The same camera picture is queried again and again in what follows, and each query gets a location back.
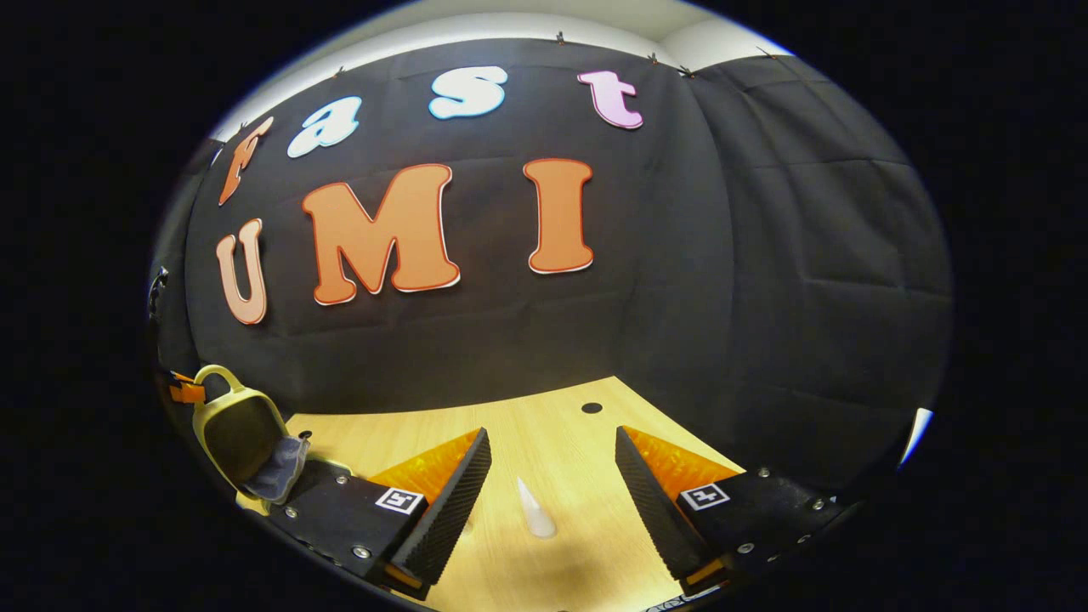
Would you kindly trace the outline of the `white squeeze tube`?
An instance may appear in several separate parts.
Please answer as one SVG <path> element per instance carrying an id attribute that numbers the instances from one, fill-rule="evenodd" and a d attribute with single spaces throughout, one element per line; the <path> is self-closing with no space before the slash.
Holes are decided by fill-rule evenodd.
<path id="1" fill-rule="evenodd" d="M 528 531 L 541 540 L 556 537 L 558 528 L 547 510 L 541 506 L 535 495 L 532 495 L 522 478 L 517 477 L 516 484 Z"/>

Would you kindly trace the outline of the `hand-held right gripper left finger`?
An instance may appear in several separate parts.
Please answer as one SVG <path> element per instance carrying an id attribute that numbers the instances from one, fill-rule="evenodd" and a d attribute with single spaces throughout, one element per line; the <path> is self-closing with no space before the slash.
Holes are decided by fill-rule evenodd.
<path id="1" fill-rule="evenodd" d="M 370 478 L 310 461 L 269 522 L 354 578 L 423 600 L 450 561 L 490 465 L 485 428 Z"/>

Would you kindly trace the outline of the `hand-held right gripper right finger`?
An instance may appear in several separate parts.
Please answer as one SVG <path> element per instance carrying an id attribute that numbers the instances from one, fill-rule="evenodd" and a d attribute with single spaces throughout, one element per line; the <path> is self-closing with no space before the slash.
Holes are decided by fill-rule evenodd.
<path id="1" fill-rule="evenodd" d="M 628 426 L 615 465 L 650 541 L 687 596 L 757 582 L 844 522 L 832 495 L 777 470 L 739 470 Z"/>

